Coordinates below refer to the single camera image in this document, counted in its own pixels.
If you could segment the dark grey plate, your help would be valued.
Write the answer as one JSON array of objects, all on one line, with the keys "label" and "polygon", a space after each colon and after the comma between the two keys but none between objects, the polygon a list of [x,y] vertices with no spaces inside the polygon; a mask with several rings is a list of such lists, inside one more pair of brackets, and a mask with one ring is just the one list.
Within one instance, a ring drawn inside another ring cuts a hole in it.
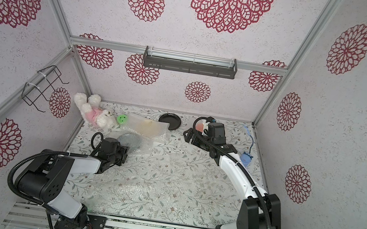
[{"label": "dark grey plate", "polygon": [[172,113],[162,114],[158,121],[169,124],[168,129],[171,131],[177,130],[182,125],[181,118],[178,115]]}]

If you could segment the clear bubble wrap sheet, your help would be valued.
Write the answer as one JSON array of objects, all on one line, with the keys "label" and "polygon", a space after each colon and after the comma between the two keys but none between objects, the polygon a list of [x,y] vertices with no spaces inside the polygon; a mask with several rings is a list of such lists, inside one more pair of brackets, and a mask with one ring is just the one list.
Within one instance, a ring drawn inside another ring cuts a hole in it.
[{"label": "clear bubble wrap sheet", "polygon": [[91,211],[205,228],[234,221],[241,204],[226,174],[198,154],[137,155],[85,185]]}]

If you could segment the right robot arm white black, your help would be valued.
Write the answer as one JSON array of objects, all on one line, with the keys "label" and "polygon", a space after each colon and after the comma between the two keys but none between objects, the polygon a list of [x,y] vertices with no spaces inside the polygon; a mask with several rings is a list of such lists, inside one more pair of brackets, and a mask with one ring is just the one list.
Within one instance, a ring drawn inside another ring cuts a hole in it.
[{"label": "right robot arm white black", "polygon": [[209,153],[242,200],[236,221],[215,229],[281,229],[280,199],[253,179],[236,148],[226,142],[224,124],[213,117],[198,117],[183,137],[185,142]]}]

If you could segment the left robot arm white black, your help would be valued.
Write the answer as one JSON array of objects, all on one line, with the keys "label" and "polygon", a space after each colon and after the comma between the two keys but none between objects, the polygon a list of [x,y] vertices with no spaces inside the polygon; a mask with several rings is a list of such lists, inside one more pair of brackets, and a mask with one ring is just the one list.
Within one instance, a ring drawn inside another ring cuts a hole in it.
[{"label": "left robot arm white black", "polygon": [[25,158],[9,172],[7,184],[18,197],[58,215],[66,229],[90,229],[87,207],[63,190],[68,177],[98,175],[125,164],[130,148],[101,132],[91,140],[89,155],[43,150]]}]

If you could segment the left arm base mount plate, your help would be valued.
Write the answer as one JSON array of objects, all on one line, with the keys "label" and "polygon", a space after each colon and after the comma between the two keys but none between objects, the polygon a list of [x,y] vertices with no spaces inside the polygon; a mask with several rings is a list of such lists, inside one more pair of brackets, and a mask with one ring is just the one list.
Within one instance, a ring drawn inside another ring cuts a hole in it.
[{"label": "left arm base mount plate", "polygon": [[57,219],[54,229],[104,229],[107,218],[98,215],[86,215],[75,219],[61,216]]}]

